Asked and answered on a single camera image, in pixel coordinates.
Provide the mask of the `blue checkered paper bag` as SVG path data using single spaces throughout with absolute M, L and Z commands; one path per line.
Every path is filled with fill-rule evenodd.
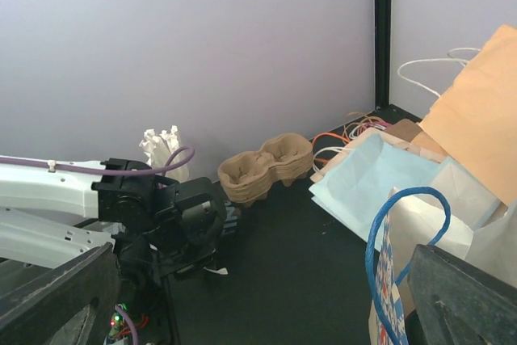
M 410 248 L 410 257 L 395 268 L 394 213 L 421 196 L 436 198 L 412 219 L 418 225 L 435 220 L 431 238 Z M 454 216 L 446 197 L 432 187 L 395 192 L 375 215 L 364 254 L 372 294 L 375 344 L 407 344 L 402 284 L 408 284 L 414 310 L 428 344 L 514 344 L 516 342 L 516 206 L 481 228 L 467 253 L 442 245 Z

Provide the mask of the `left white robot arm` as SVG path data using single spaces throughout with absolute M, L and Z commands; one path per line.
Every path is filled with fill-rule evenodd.
M 142 313 L 158 301 L 158 266 L 203 267 L 225 226 L 224 201 L 210 179 L 169 173 L 194 156 L 173 152 L 165 166 L 2 157 L 1 256 L 56 268 L 111 243 L 121 266 L 120 303 Z

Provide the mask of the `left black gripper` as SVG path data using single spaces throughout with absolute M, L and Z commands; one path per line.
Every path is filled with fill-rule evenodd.
M 175 256 L 161 261 L 161 278 L 172 276 L 175 280 L 187 280 L 214 263 L 217 249 L 209 247 L 194 255 Z

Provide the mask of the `white paper straw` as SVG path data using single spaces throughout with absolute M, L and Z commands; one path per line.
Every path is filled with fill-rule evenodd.
M 219 269 L 212 269 L 212 268 L 205 267 L 204 270 L 209 273 L 219 275 L 219 276 L 227 276 L 229 274 L 229 271 L 227 270 L 226 267 L 222 267 Z

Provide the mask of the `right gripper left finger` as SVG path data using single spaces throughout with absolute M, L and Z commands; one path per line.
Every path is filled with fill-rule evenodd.
M 2 344 L 102 344 L 120 292 L 106 243 L 1 298 Z

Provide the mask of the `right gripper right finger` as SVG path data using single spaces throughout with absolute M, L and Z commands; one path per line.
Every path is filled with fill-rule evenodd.
M 515 344 L 516 288 L 437 246 L 417 245 L 407 276 L 410 344 Z

